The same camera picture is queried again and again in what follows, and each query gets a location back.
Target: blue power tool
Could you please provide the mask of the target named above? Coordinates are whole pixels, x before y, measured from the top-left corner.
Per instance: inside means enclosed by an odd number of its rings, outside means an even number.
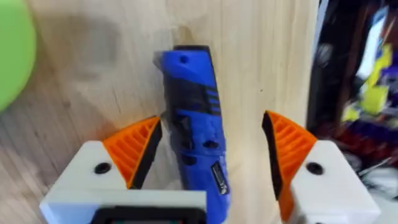
[[[206,191],[207,223],[226,217],[230,189],[220,100],[207,46],[176,46],[162,54],[171,142],[183,185]]]

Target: wooden wall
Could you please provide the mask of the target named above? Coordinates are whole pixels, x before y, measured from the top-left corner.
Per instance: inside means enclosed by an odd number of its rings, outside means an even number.
[[[173,44],[211,47],[233,191],[229,223],[272,219],[262,114],[305,123],[318,1],[26,2],[37,59],[25,90],[0,114],[0,223],[43,223],[40,199],[83,142],[163,112],[152,59]]]

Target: orange ribbed pad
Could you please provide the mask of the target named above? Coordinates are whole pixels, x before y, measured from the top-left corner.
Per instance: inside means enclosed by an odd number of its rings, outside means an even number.
[[[147,118],[103,141],[106,150],[126,181],[128,189],[131,188],[134,175],[158,122],[160,122],[158,116]]]
[[[317,139],[293,121],[271,111],[266,113],[272,123],[279,172],[283,183],[278,198],[280,214],[283,221],[287,222],[294,207],[289,189],[290,183]]]

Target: green ball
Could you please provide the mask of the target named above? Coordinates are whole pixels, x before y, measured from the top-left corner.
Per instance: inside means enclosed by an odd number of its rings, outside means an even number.
[[[0,111],[25,87],[35,51],[35,30],[24,1],[0,0]]]

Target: black hole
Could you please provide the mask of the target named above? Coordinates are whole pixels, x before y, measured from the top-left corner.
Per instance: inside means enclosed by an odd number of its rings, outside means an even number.
[[[310,171],[311,174],[314,175],[322,175],[323,174],[323,167],[316,162],[309,162],[306,166],[307,170]]]
[[[180,57],[180,62],[181,62],[181,63],[188,63],[188,57],[185,56],[185,55],[181,56],[181,57]]]
[[[95,174],[105,174],[109,170],[111,170],[111,167],[112,167],[112,165],[109,164],[108,162],[102,162],[102,163],[98,164],[97,166],[95,166],[94,173]]]

